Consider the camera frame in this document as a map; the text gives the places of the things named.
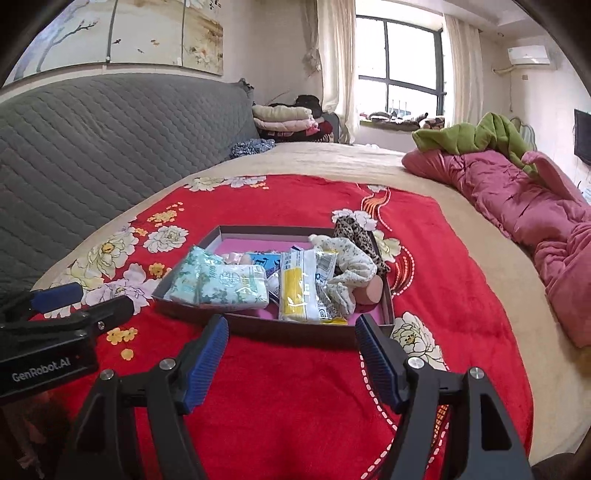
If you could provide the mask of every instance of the window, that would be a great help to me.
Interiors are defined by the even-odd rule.
[[[398,118],[443,114],[441,32],[357,15],[355,94],[362,116],[383,111]]]

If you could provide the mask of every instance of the air conditioner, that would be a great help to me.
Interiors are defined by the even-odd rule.
[[[515,66],[550,65],[548,51],[543,45],[512,47],[507,52],[511,64]]]

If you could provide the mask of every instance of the blue package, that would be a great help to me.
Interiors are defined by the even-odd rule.
[[[248,252],[253,265],[260,265],[265,269],[267,278],[281,268],[281,254]]]

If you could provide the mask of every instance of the metal screw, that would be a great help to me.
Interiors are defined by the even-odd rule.
[[[419,368],[423,368],[425,366],[425,361],[417,356],[412,356],[408,359],[408,364],[418,370]]]
[[[174,358],[165,358],[160,362],[159,366],[162,370],[172,370],[176,364]]]
[[[111,378],[113,378],[113,376],[115,375],[115,372],[113,372],[112,369],[107,368],[106,370],[103,370],[99,377],[101,380],[110,380]]]
[[[484,378],[484,370],[482,368],[472,367],[470,369],[470,375],[477,380],[480,380],[481,378]]]

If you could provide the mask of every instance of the pink quilt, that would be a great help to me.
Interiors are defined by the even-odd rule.
[[[576,346],[591,345],[591,206],[544,154],[527,152],[540,185],[494,150],[450,155],[414,150],[402,164],[452,185],[508,238],[525,246],[546,295]]]

